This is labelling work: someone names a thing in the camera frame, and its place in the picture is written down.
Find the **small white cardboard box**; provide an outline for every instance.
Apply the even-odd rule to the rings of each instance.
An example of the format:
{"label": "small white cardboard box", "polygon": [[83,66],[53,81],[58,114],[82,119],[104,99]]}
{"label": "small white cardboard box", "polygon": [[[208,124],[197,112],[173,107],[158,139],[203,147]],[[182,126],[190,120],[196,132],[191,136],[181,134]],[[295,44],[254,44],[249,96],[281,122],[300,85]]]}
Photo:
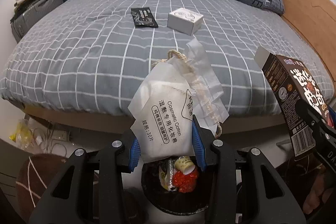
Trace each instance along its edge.
{"label": "small white cardboard box", "polygon": [[178,8],[168,14],[167,27],[192,35],[200,28],[202,22],[203,15],[185,8]]}

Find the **barcode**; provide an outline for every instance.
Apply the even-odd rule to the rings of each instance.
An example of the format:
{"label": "barcode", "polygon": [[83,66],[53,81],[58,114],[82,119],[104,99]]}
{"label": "barcode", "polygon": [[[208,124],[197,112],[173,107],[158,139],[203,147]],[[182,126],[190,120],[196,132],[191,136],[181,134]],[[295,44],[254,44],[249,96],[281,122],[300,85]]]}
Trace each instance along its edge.
{"label": "barcode", "polygon": [[299,156],[315,146],[315,140],[311,133],[310,127],[306,126],[292,137],[295,156]]}

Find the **mattress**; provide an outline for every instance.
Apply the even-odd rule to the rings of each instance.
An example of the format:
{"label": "mattress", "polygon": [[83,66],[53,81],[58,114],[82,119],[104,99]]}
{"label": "mattress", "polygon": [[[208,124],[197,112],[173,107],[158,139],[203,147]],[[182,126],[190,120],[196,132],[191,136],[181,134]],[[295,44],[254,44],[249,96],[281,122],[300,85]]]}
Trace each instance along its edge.
{"label": "mattress", "polygon": [[[150,7],[159,28],[135,28],[130,8]],[[68,0],[35,24],[9,57],[1,96],[58,110],[112,115],[127,107],[151,64],[194,37],[167,27],[184,7],[204,15],[194,37],[204,46],[232,116],[278,114],[253,60],[258,46],[302,60],[325,99],[334,88],[321,60],[277,14],[236,0]]]}

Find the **white plastic bag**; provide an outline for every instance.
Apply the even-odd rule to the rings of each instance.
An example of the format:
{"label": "white plastic bag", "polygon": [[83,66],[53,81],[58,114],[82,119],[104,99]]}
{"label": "white plastic bag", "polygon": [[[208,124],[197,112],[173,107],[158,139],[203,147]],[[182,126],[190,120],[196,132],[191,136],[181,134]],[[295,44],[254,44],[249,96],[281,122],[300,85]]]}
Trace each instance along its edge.
{"label": "white plastic bag", "polygon": [[144,162],[194,155],[193,98],[188,82],[173,65],[158,63],[135,93],[128,109],[135,118]]}
{"label": "white plastic bag", "polygon": [[189,83],[194,102],[193,113],[199,125],[210,129],[215,135],[217,122],[223,123],[229,116],[221,101],[223,87],[202,44],[195,38],[187,46],[186,60],[174,56],[167,63],[172,64]]}

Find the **silver bolt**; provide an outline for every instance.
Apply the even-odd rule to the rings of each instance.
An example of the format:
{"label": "silver bolt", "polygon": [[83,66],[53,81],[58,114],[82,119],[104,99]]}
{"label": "silver bolt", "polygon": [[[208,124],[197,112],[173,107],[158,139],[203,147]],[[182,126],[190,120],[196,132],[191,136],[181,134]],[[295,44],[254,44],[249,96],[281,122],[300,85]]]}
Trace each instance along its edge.
{"label": "silver bolt", "polygon": [[81,156],[81,155],[83,155],[84,154],[84,150],[83,149],[77,149],[76,151],[75,151],[75,155],[76,156]]}
{"label": "silver bolt", "polygon": [[220,147],[223,145],[223,142],[221,140],[214,140],[213,145]]}
{"label": "silver bolt", "polygon": [[112,143],[112,146],[113,147],[119,147],[119,146],[121,146],[123,143],[121,142],[121,141],[114,141],[113,143]]}
{"label": "silver bolt", "polygon": [[260,155],[260,150],[258,148],[252,148],[251,153],[255,156]]}

